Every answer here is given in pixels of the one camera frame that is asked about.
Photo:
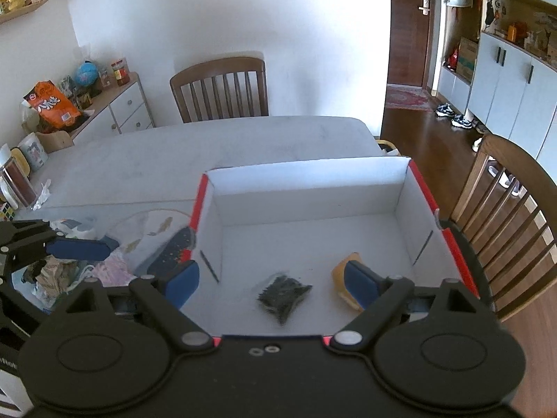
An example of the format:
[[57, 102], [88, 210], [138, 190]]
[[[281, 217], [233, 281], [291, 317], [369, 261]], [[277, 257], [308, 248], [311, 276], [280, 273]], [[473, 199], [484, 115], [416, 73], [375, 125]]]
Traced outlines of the yellow orange snack packet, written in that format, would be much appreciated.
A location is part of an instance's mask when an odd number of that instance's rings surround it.
[[334, 290], [338, 296], [344, 300], [353, 310], [362, 312], [363, 308], [359, 305], [354, 296], [348, 291], [345, 281], [346, 266], [349, 261], [361, 261], [362, 258], [358, 252], [353, 252], [340, 261], [331, 271]]

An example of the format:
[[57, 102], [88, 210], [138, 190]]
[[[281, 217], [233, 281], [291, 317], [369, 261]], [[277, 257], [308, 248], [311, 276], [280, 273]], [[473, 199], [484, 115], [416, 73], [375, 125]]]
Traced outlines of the pink patterned packet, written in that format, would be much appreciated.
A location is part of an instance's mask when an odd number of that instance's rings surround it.
[[92, 277], [99, 279], [104, 287], [124, 287], [130, 284], [136, 275], [128, 270], [126, 259], [120, 252], [112, 252], [93, 267]]

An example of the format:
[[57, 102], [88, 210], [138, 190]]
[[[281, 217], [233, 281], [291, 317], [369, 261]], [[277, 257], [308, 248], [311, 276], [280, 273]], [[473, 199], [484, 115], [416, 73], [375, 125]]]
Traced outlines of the rubiks cube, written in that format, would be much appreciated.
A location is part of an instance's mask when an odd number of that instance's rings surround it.
[[0, 206], [0, 221], [1, 222], [10, 222], [13, 221], [15, 218], [15, 210], [13, 207], [7, 203], [3, 202]]

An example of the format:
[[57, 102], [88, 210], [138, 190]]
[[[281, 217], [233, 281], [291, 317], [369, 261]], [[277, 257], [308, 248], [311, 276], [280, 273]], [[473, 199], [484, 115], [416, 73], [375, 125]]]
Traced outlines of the crumpled white tissue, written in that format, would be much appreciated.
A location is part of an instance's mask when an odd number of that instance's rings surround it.
[[38, 210], [45, 204], [45, 202], [48, 200], [48, 198], [51, 195], [50, 186], [51, 186], [51, 180], [50, 179], [46, 180], [44, 183], [41, 184], [40, 193], [38, 195], [37, 200], [35, 201], [35, 203], [31, 207], [32, 210]]

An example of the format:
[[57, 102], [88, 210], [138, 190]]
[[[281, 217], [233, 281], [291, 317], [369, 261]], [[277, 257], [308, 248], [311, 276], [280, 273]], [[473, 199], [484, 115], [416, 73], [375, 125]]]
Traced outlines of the glass jar brown contents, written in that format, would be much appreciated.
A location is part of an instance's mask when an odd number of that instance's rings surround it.
[[38, 199], [28, 177], [13, 157], [1, 165], [1, 192], [12, 209], [31, 208]]

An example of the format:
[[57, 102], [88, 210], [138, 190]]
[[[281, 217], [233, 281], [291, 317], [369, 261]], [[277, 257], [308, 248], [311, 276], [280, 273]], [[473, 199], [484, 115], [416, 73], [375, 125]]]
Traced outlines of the white mug with picture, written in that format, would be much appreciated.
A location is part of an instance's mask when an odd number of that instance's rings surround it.
[[33, 172], [37, 172], [48, 161], [48, 154], [44, 150], [36, 133], [29, 133], [19, 143], [18, 148], [28, 161]]

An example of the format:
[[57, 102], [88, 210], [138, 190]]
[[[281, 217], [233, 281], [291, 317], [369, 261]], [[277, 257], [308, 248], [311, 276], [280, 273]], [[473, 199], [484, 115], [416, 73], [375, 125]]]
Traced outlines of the orange snack bag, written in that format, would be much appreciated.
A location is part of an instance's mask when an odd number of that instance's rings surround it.
[[72, 131], [84, 122], [81, 111], [50, 80], [38, 82], [24, 99], [53, 129]]

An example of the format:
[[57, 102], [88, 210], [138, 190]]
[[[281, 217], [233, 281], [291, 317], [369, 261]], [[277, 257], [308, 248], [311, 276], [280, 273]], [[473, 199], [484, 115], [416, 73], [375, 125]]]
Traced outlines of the white drawer sideboard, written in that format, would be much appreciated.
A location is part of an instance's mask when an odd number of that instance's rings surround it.
[[71, 133], [75, 145], [135, 133], [155, 126], [139, 75], [130, 74], [130, 82], [104, 90], [93, 99], [93, 114]]

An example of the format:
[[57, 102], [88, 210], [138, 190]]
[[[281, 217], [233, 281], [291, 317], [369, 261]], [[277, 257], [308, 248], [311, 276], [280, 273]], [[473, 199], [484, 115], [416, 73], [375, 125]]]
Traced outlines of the wooden chair right side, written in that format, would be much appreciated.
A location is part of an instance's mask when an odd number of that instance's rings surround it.
[[480, 143], [444, 222], [479, 297], [506, 321], [556, 284], [556, 185], [523, 148], [497, 135]]

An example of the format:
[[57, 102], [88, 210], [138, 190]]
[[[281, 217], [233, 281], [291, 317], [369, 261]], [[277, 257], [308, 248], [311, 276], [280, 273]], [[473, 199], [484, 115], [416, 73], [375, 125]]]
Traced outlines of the blue globe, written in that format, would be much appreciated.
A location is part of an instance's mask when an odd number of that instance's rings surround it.
[[74, 71], [73, 80], [80, 88], [93, 86], [98, 78], [97, 66], [90, 61], [84, 61]]

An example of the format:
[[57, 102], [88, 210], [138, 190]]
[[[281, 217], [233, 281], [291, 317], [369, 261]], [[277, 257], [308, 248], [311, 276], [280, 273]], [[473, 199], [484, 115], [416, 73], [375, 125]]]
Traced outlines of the red lid jar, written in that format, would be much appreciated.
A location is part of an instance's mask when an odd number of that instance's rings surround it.
[[130, 71], [127, 68], [126, 59], [124, 57], [113, 61], [110, 66], [119, 86], [124, 86], [130, 82]]

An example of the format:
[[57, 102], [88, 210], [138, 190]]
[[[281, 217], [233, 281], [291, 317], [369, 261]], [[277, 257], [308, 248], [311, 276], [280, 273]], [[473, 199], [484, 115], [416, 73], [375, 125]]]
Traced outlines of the red patterned door mat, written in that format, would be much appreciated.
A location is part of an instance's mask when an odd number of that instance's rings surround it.
[[385, 96], [386, 109], [433, 110], [430, 94], [421, 87], [388, 84]]

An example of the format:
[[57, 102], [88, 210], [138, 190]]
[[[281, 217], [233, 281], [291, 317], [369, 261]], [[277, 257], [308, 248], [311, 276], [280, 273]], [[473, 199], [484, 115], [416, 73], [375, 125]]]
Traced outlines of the wooden chair behind table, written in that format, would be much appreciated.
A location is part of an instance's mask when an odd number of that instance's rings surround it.
[[183, 123], [268, 116], [266, 64], [224, 57], [176, 73], [170, 88]]

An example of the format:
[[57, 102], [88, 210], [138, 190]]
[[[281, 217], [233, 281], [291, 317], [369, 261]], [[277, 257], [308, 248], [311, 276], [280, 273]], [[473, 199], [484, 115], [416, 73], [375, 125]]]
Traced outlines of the brown wooden door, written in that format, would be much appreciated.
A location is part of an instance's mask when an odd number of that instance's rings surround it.
[[432, 31], [432, 0], [391, 0], [387, 83], [423, 88]]

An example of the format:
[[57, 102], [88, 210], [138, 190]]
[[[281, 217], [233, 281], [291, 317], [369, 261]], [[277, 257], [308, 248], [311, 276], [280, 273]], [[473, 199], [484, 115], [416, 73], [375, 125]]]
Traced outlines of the white wall cabinet unit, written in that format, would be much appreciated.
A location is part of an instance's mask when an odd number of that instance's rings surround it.
[[556, 0], [444, 0], [437, 94], [556, 174]]

